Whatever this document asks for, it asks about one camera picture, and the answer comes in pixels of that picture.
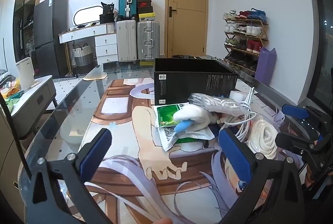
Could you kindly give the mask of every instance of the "teal suitcase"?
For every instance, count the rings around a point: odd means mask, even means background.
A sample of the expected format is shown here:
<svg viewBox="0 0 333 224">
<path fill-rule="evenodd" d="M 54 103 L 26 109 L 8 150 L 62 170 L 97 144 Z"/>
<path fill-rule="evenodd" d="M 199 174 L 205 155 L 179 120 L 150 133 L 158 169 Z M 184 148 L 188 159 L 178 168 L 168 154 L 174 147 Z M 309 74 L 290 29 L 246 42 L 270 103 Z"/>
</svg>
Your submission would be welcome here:
<svg viewBox="0 0 333 224">
<path fill-rule="evenodd" d="M 119 16 L 131 19 L 137 15 L 137 0 L 119 0 Z"/>
</svg>

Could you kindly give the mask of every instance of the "gray refrigerator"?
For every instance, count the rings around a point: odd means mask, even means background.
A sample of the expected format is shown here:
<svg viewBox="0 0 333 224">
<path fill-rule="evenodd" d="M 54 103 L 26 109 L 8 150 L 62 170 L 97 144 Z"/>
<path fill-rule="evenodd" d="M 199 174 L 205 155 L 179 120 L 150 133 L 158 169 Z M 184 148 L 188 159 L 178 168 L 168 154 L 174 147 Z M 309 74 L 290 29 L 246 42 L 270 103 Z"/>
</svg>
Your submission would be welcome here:
<svg viewBox="0 0 333 224">
<path fill-rule="evenodd" d="M 68 29 L 68 2 L 45 0 L 35 6 L 34 42 L 41 77 L 62 77 L 68 73 L 65 44 L 59 34 Z"/>
</svg>

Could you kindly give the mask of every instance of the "purple foam block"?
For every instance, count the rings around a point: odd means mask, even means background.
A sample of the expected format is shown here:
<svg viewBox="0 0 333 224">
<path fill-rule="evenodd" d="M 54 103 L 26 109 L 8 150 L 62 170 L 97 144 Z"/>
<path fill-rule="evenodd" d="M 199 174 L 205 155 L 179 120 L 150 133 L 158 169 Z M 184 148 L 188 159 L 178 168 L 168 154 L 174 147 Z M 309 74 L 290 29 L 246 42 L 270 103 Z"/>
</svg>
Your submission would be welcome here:
<svg viewBox="0 0 333 224">
<path fill-rule="evenodd" d="M 269 51 L 268 49 L 262 47 L 254 78 L 257 81 L 260 81 L 261 83 L 269 86 L 270 81 L 272 79 L 275 63 L 276 63 L 275 48 Z"/>
</svg>

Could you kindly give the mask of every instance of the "door frame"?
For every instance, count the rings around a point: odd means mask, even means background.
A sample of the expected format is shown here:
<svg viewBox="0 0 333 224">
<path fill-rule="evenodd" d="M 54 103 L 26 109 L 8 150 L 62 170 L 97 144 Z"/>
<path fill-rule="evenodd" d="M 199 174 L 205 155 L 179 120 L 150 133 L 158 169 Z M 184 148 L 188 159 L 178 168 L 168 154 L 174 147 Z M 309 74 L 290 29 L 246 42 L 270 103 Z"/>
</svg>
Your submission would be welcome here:
<svg viewBox="0 0 333 224">
<path fill-rule="evenodd" d="M 164 55 L 168 58 L 168 18 L 169 18 L 169 0 L 165 0 L 165 16 L 164 16 Z M 206 25 L 205 25 L 205 43 L 204 53 L 207 48 L 207 31 L 208 31 L 208 0 L 206 0 Z"/>
</svg>

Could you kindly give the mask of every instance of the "laundry basket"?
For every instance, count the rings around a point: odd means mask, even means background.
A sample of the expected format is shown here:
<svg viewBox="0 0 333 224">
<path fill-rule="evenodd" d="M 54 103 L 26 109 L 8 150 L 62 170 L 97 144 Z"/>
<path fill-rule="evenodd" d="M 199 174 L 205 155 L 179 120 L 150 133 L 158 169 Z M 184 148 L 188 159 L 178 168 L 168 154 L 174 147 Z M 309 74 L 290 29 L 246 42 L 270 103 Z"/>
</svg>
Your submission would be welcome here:
<svg viewBox="0 0 333 224">
<path fill-rule="evenodd" d="M 93 49 L 88 44 L 84 44 L 83 47 L 75 45 L 73 49 L 73 55 L 75 58 L 76 69 L 79 75 L 87 74 L 94 68 L 94 56 Z"/>
</svg>

